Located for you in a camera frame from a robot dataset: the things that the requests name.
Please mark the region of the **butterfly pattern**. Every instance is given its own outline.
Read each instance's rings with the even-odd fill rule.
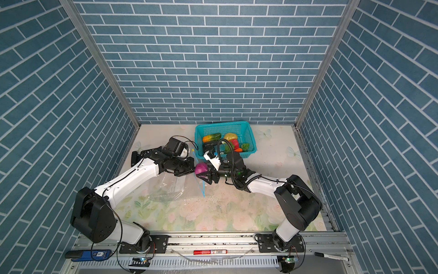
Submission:
[[[301,160],[301,153],[300,153],[299,150],[298,150],[298,151],[295,151],[295,150],[293,150],[293,148],[291,148],[290,146],[288,146],[288,147],[286,148],[286,153],[287,153],[287,156],[289,156],[289,157],[295,157],[295,158],[297,158],[298,160]]]
[[[261,138],[265,138],[265,139],[271,139],[271,138],[272,138],[271,130],[270,130],[270,129],[267,129],[265,132],[263,132],[263,131],[261,131],[261,130],[259,130],[259,129],[256,129],[255,132],[256,132],[256,133],[259,135],[259,137],[261,137]]]
[[[137,151],[138,153],[140,153],[142,150],[147,150],[151,145],[145,145],[145,146],[141,146],[141,142],[136,142],[135,143],[135,151]]]

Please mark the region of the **mounting plate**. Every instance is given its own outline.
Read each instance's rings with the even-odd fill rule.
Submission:
[[[260,253],[278,252],[277,248],[272,241],[272,234],[256,234],[256,240],[258,243],[258,250]],[[287,244],[287,246],[294,246],[297,252],[304,252],[303,238],[301,235],[295,235]]]
[[[166,253],[167,249],[167,241],[169,240],[168,235],[151,235],[152,242],[155,243],[155,253],[156,254],[163,254]],[[121,245],[120,254],[138,254],[135,252],[134,245],[130,245],[127,243],[124,243]]]

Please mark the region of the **plastic bag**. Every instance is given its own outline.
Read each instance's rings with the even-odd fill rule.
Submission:
[[[195,158],[194,165],[198,163],[195,150],[189,146],[189,157]],[[196,178],[194,173],[177,177],[171,173],[163,172],[149,179],[135,191],[141,191],[143,196],[149,197],[156,202],[169,202],[189,198],[205,197],[205,183]]]

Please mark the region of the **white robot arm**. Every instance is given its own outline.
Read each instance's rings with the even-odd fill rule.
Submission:
[[[113,209],[138,186],[169,170],[175,176],[195,172],[198,178],[209,184],[218,183],[219,177],[231,178],[239,190],[276,198],[286,216],[273,232],[274,244],[281,251],[289,248],[291,238],[304,230],[321,210],[318,198],[298,176],[281,179],[262,176],[247,169],[237,152],[227,155],[227,163],[219,159],[219,165],[218,156],[206,153],[205,158],[210,161],[195,168],[194,159],[187,157],[187,145],[171,138],[165,147],[144,151],[141,155],[138,163],[113,180],[95,189],[85,187],[78,192],[71,224],[93,242],[107,238],[120,240],[122,225],[122,241],[135,245],[138,252],[146,251],[150,247],[149,231],[137,223],[122,222],[120,225]],[[300,197],[295,200],[292,195],[297,194]]]

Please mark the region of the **plastic basket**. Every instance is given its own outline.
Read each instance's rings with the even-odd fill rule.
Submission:
[[[240,156],[242,158],[248,158],[251,154],[257,151],[254,135],[252,133],[251,126],[249,126],[248,122],[240,121],[240,122],[229,122],[229,123],[217,123],[217,124],[199,125],[196,127],[194,132],[194,139],[196,140],[196,144],[199,147],[199,150],[196,153],[196,157],[198,159],[204,160],[204,153],[202,151],[202,144],[203,144],[202,137],[213,133],[221,133],[223,137],[225,136],[225,134],[229,132],[237,134],[237,140],[239,142],[239,145],[244,143],[249,144],[249,150],[247,152],[240,153]]]

